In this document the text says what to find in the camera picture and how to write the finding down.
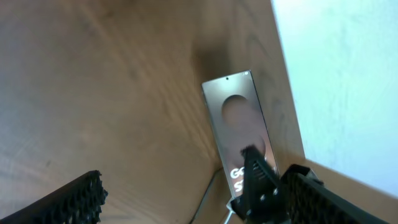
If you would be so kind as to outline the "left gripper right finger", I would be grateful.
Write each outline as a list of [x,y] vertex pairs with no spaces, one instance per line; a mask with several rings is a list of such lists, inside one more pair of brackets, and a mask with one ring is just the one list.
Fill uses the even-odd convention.
[[287,213],[291,223],[385,223],[329,191],[309,167],[292,164],[280,180],[287,191]]

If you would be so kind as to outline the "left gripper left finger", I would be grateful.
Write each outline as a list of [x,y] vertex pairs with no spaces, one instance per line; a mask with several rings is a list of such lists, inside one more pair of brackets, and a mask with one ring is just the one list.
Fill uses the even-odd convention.
[[2,224],[61,224],[101,221],[108,192],[101,173],[89,171],[31,205],[1,219]]

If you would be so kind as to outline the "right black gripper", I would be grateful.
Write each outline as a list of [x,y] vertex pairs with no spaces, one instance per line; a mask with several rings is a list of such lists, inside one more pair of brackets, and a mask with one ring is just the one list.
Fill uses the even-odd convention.
[[244,157],[243,194],[231,198],[228,209],[243,223],[291,224],[282,205],[278,176],[257,147],[250,145],[242,151]]

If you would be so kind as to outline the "Galaxy smartphone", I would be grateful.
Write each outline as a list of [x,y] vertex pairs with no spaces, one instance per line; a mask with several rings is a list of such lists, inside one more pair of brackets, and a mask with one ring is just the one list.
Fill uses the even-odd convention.
[[211,128],[233,198],[243,193],[241,150],[254,145],[275,173],[279,172],[249,70],[201,84]]

